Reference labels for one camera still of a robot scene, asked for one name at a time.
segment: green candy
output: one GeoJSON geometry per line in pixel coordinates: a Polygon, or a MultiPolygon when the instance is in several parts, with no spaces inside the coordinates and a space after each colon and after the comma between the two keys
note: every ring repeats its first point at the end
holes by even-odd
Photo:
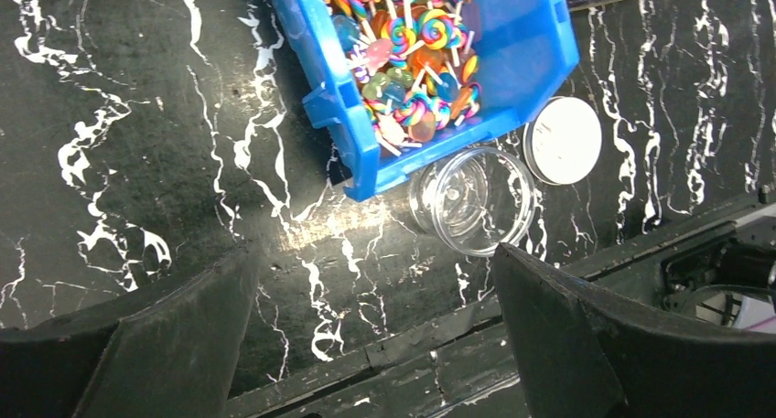
{"type": "Polygon", "coordinates": [[[379,89],[380,88],[377,86],[377,84],[371,84],[368,82],[366,85],[364,85],[363,89],[361,89],[361,96],[363,96],[365,100],[377,101],[380,98],[377,96],[377,91],[379,89]]]}
{"type": "Polygon", "coordinates": [[[415,79],[413,78],[412,73],[406,70],[401,70],[399,68],[390,68],[385,73],[388,75],[388,78],[403,85],[405,89],[409,89],[410,87],[412,87],[413,83],[415,82],[415,79]]]}
{"type": "Polygon", "coordinates": [[[361,89],[361,96],[369,101],[378,101],[380,100],[380,97],[383,96],[385,88],[388,87],[388,84],[390,83],[391,79],[388,78],[388,75],[377,72],[369,82],[364,84],[363,89],[361,89]]]}
{"type": "Polygon", "coordinates": [[[387,86],[390,82],[391,79],[388,78],[388,75],[385,75],[382,72],[375,73],[372,79],[369,80],[370,84],[377,84],[378,86],[387,86]]]}

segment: clear plastic container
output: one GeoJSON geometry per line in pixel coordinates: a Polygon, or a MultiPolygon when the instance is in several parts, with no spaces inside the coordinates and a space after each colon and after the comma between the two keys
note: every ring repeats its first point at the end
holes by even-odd
{"type": "Polygon", "coordinates": [[[410,209],[423,230],[450,248],[491,256],[517,243],[534,220],[534,181],[514,155],[481,146],[427,166],[413,176],[410,209]]]}

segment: blue plastic bin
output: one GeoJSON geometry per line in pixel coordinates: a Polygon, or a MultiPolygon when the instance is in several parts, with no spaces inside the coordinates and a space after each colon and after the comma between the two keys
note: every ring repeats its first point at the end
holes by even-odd
{"type": "Polygon", "coordinates": [[[303,100],[316,128],[328,127],[342,162],[353,174],[348,197],[365,200],[404,183],[410,173],[479,141],[497,138],[532,120],[579,62],[566,0],[474,0],[482,39],[475,80],[480,113],[459,128],[401,156],[381,147],[361,102],[345,53],[323,0],[273,0],[291,47],[310,83],[303,100]]]}

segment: marble countertop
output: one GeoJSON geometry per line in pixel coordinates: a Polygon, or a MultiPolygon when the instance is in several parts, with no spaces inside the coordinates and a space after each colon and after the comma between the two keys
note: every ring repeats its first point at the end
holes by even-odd
{"type": "MultiPolygon", "coordinates": [[[[773,181],[774,2],[574,13],[559,94],[595,106],[604,147],[586,180],[539,185],[524,249],[573,262],[773,181]]],[[[489,260],[420,231],[405,186],[344,197],[269,0],[0,0],[0,45],[0,327],[253,240],[239,394],[492,295],[489,260]]]]}

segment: white lid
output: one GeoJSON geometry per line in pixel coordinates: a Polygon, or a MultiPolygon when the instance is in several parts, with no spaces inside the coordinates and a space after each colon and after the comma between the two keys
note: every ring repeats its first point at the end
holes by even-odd
{"type": "Polygon", "coordinates": [[[555,98],[525,126],[528,167],[553,185],[571,185],[593,170],[601,152],[601,122],[578,98],[555,98]]]}

